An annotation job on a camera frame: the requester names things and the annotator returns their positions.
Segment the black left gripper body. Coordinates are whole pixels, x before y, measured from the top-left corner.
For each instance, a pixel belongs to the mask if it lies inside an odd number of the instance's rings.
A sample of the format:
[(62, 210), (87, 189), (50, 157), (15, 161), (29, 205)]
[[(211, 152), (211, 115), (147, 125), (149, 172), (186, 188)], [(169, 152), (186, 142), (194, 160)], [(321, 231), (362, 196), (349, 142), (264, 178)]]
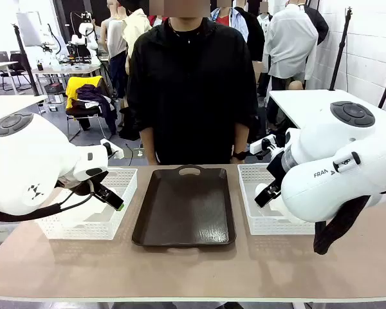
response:
[(79, 196), (86, 196), (91, 192), (98, 194), (101, 188), (101, 182), (104, 179), (103, 175), (96, 175), (83, 182), (69, 182), (63, 184), (60, 180), (56, 182), (56, 187), (70, 190)]

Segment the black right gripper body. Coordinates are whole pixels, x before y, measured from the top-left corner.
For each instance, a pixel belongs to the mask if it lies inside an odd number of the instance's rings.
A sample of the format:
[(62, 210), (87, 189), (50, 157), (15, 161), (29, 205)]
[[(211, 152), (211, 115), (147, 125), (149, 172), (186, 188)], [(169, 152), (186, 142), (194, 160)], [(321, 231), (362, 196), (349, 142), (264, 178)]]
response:
[(282, 181), (289, 171), (287, 163), (282, 159), (284, 151), (276, 154), (267, 166), (268, 172), (274, 177), (274, 183), (277, 187), (280, 187)]

